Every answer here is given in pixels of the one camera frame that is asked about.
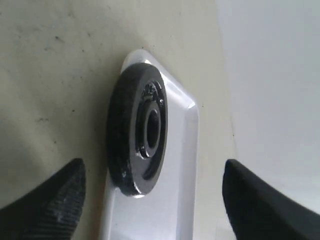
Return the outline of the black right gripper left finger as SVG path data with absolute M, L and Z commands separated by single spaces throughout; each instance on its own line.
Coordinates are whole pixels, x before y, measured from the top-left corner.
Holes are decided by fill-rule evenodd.
M 1 208 L 2 240 L 70 240 L 86 198 L 86 168 L 75 158 L 35 189 Z

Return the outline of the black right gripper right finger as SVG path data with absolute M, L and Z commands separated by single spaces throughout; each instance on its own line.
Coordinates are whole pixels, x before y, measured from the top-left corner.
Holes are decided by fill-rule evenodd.
M 238 240 L 318 240 L 320 216 L 263 181 L 236 159 L 225 162 L 222 197 Z

